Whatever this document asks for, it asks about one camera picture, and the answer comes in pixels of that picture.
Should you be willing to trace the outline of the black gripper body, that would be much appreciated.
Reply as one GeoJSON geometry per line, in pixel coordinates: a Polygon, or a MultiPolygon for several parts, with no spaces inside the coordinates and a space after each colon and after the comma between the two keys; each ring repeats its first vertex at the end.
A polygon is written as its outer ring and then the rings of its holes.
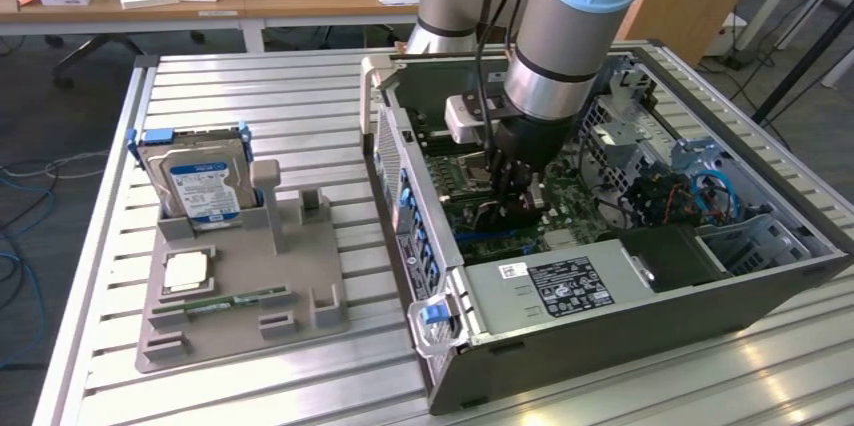
{"type": "Polygon", "coordinates": [[[496,158],[520,162],[543,173],[566,142],[574,120],[544,121],[528,116],[504,118],[495,134],[496,158]]]}

